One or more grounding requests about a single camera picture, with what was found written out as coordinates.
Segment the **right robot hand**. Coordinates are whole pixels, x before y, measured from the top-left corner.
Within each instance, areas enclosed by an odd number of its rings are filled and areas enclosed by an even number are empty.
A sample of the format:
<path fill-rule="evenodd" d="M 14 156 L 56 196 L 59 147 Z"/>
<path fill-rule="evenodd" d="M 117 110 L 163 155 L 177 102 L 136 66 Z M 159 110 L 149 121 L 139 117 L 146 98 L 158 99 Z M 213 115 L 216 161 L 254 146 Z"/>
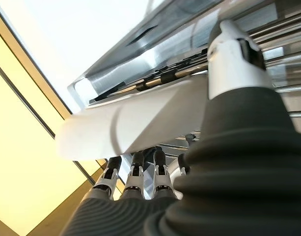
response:
<path fill-rule="evenodd" d="M 226 19 L 211 31 L 207 58 L 209 99 L 186 173 L 152 200 L 127 187 L 112 201 L 94 186 L 64 236 L 301 236 L 301 134 L 261 49 Z"/>

